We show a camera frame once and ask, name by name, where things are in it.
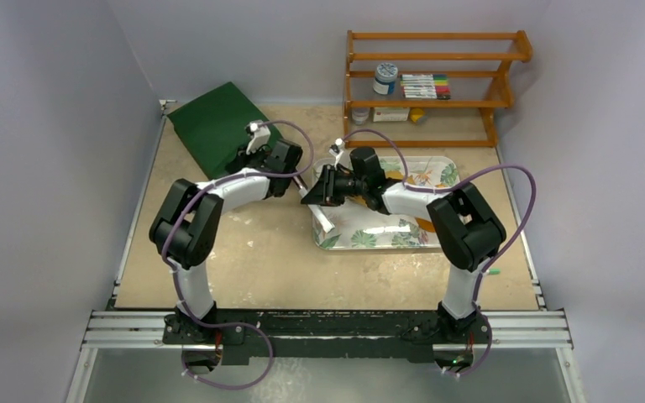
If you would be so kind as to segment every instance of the floral tray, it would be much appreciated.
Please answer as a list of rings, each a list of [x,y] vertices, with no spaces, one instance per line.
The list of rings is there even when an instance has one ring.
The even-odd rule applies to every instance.
[[[315,164],[317,178],[323,165],[333,164],[326,158]],[[398,157],[380,157],[382,169],[388,176],[401,179],[402,166]],[[450,187],[459,183],[456,164],[441,156],[406,157],[410,182],[419,186]],[[312,222],[312,236],[323,249],[393,249],[438,248],[438,238],[419,227],[419,221],[410,216],[386,216],[373,212],[358,202],[347,200],[340,207],[321,207],[335,224],[335,229],[325,233],[317,221]]]

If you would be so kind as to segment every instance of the wooden table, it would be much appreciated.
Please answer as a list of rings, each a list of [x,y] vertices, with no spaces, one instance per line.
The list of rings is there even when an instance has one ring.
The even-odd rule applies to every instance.
[[[315,159],[339,136],[339,107],[261,107],[271,119],[291,120],[313,137]],[[483,135],[478,114],[457,117],[457,129]],[[304,142],[287,128],[288,139]],[[391,155],[390,149],[380,154]],[[407,155],[445,155],[459,167],[461,177],[498,164],[494,149],[405,149]],[[116,307],[172,308],[176,302],[168,267],[147,239],[172,181],[204,181],[198,168],[165,126],[155,165],[134,231]],[[501,172],[477,181],[491,207],[510,234],[516,228]],[[214,298],[220,307],[435,309],[446,289],[449,262],[440,249],[330,251],[312,241],[312,215],[301,206],[295,189],[281,199],[250,203],[222,217],[216,244],[207,265]],[[494,265],[499,275],[488,276],[480,293],[485,309],[536,310],[523,247],[518,242]]]

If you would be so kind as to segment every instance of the blue and white jar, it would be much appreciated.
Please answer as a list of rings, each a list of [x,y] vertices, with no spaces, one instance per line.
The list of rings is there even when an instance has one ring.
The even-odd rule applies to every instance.
[[[375,71],[375,82],[372,88],[380,95],[389,95],[394,92],[394,83],[399,76],[399,69],[395,65],[385,62],[380,63]]]

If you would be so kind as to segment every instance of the metal frame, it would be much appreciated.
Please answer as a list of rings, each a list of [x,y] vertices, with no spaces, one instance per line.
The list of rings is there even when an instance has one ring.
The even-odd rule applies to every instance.
[[[154,166],[156,151],[164,131],[166,121],[165,111],[174,100],[160,100],[162,105],[162,122],[160,125],[157,148],[151,157],[147,179],[143,184],[139,202],[134,212],[130,225],[127,243],[123,251],[118,276],[113,288],[116,297],[122,279],[125,264],[131,246],[134,227],[137,223],[139,211],[144,200],[149,183],[149,177]],[[501,163],[504,162],[501,151],[496,147],[496,153]],[[516,222],[520,222],[516,199],[512,192],[508,174],[503,171],[503,180],[511,201]],[[521,241],[525,250],[528,270],[533,289],[535,290],[539,311],[487,311],[493,327],[493,348],[554,348],[558,355],[558,362],[563,375],[566,389],[572,403],[586,402],[579,376],[579,370],[572,353],[573,344],[569,332],[567,319],[563,311],[548,311],[545,306],[543,290],[538,281],[538,274],[532,262],[530,249],[527,246],[525,232],[521,232]],[[92,368],[101,348],[173,348],[182,349],[181,345],[163,344],[161,341],[164,333],[164,316],[171,311],[95,311],[88,322],[87,330],[81,345],[80,357],[76,371],[73,375],[71,387],[68,391],[66,403],[82,403],[87,392]],[[464,346],[438,345],[435,349],[463,348]],[[213,350],[210,344],[187,345],[187,350]]]

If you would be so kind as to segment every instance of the yellow object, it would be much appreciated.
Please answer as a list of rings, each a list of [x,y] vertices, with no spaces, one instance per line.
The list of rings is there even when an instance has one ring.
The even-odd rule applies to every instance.
[[[413,107],[412,110],[409,111],[409,120],[415,124],[421,124],[427,120],[427,114],[420,107]]]
[[[401,172],[398,170],[387,172],[386,176],[390,179],[399,179],[399,180],[401,180],[401,178],[404,177],[404,175],[402,175]],[[412,185],[416,185],[416,183],[414,182],[414,178],[412,177],[406,178],[406,181],[411,183]],[[364,202],[364,199],[362,198],[362,196],[350,197],[349,199],[355,203],[361,204],[362,206],[367,206],[367,203]],[[418,217],[414,217],[414,219],[417,220],[417,225],[419,226],[419,228],[423,229],[424,231],[427,231],[428,233],[436,232],[434,231],[433,224],[430,221],[422,220],[421,218],[418,218]]]

